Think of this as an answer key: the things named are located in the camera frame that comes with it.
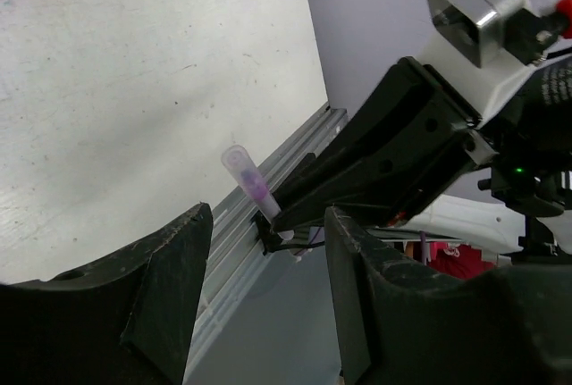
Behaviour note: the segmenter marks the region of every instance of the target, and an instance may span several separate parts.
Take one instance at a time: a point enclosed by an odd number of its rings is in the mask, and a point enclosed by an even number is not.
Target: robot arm
[[[551,70],[534,71],[569,35],[570,1],[540,17],[528,0],[428,0],[437,32],[427,47],[393,65],[340,135],[276,190],[273,230],[321,226],[332,205],[362,226],[403,225],[483,168],[492,176],[479,188],[507,208],[563,214],[572,130],[561,116],[572,101],[547,102],[551,87],[534,85]]]
[[[447,235],[472,247],[506,255],[522,250],[518,239],[526,235],[526,221],[504,205],[442,195],[403,229]]]

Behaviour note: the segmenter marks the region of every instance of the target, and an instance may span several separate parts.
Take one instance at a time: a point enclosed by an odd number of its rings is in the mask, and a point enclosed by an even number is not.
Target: white wall
[[[325,100],[307,0],[0,0],[0,280],[216,205]]]

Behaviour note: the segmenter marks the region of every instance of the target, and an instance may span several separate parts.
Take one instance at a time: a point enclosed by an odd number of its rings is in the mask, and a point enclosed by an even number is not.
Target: white surface
[[[446,195],[438,197],[403,229],[451,236],[495,254],[521,251],[518,237],[526,234],[525,217],[504,205]]]
[[[323,102],[307,0],[0,0],[0,280],[216,205]]]
[[[187,385],[332,385],[340,372],[325,250],[269,264]]]
[[[539,218],[548,227],[562,250],[572,255],[572,211],[558,217]]]

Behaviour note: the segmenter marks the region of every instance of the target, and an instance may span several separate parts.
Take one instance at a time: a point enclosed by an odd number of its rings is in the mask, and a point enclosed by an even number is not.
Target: red cable
[[[566,14],[569,20],[568,30],[562,34],[563,38],[572,38],[572,0],[560,0],[556,4],[556,11]]]

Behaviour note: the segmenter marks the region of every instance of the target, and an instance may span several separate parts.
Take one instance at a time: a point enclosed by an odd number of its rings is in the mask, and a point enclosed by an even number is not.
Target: purple liquid
[[[255,201],[262,200],[268,195],[268,187],[265,181],[256,173],[251,171],[242,171],[240,173],[242,178],[242,183],[244,188],[248,192],[248,195],[252,197]]]

